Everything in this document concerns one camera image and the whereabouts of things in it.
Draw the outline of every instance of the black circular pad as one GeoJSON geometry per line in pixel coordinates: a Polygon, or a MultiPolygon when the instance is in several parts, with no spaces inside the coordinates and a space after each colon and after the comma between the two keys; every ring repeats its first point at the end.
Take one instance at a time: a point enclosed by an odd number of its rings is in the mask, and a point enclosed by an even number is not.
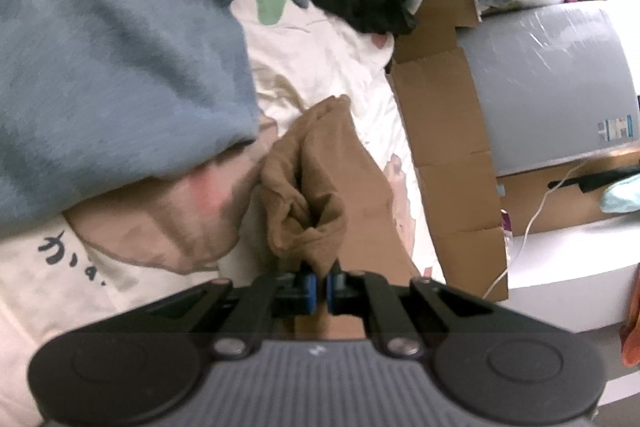
{"type": "Polygon", "coordinates": [[[149,421],[196,385],[201,358],[181,333],[62,335],[31,360],[31,392],[44,415],[70,426],[149,421]]]}
{"type": "Polygon", "coordinates": [[[506,425],[556,425],[592,412],[602,393],[602,361],[564,331],[454,333],[433,368],[465,409],[506,425]]]}

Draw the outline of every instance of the blue sweater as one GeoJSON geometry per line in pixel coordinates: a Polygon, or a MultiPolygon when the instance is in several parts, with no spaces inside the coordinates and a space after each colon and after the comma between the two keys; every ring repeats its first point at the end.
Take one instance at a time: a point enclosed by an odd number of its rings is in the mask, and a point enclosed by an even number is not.
{"type": "Polygon", "coordinates": [[[232,0],[0,0],[0,236],[257,134],[232,0]]]}

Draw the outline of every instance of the barcode label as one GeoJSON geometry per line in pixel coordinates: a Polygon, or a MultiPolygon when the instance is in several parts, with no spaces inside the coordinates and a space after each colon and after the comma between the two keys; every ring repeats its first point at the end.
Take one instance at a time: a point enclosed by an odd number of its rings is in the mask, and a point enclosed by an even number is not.
{"type": "Polygon", "coordinates": [[[633,138],[634,126],[631,115],[625,118],[612,118],[598,122],[598,139],[601,142],[613,142],[633,138]]]}

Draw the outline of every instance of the white cable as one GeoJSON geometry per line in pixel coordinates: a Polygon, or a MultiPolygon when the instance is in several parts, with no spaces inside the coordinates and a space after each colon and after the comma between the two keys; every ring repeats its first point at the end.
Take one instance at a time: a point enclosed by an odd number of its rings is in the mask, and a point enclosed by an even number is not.
{"type": "Polygon", "coordinates": [[[531,217],[531,219],[529,220],[529,224],[527,225],[527,228],[524,231],[524,237],[522,238],[522,245],[520,246],[520,249],[518,250],[518,253],[516,255],[514,255],[511,258],[511,262],[507,265],[507,268],[504,269],[504,271],[498,276],[498,279],[496,279],[494,282],[492,282],[491,286],[489,286],[489,289],[485,292],[485,294],[482,296],[482,299],[486,299],[489,294],[494,291],[494,288],[498,285],[498,283],[504,279],[504,277],[507,275],[507,272],[509,271],[509,269],[511,268],[511,266],[513,266],[513,263],[515,263],[518,259],[518,257],[520,256],[520,254],[522,253],[522,250],[524,250],[525,245],[527,244],[527,238],[529,237],[529,230],[531,230],[531,227],[533,225],[533,222],[538,219],[538,216],[540,215],[540,213],[542,212],[542,209],[545,206],[546,203],[546,198],[548,197],[549,194],[551,194],[552,192],[555,192],[556,190],[558,190],[558,188],[562,187],[562,185],[564,185],[564,182],[567,181],[569,179],[569,176],[571,176],[571,174],[573,174],[575,171],[577,171],[578,169],[584,167],[585,165],[587,165],[588,160],[585,160],[584,162],[582,162],[580,165],[575,166],[572,169],[569,169],[567,174],[564,175],[564,178],[562,178],[562,180],[559,182],[558,185],[556,185],[553,188],[550,188],[548,191],[545,192],[545,195],[542,196],[542,201],[540,201],[540,206],[538,207],[538,209],[536,210],[536,213],[533,214],[533,217],[531,217]]]}

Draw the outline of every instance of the green fabric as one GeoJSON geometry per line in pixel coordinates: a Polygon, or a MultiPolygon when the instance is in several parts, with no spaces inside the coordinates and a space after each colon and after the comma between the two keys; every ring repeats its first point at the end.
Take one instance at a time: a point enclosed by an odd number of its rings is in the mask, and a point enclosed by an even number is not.
{"type": "Polygon", "coordinates": [[[258,5],[258,20],[263,26],[277,24],[284,13],[287,0],[255,0],[258,5]]]}

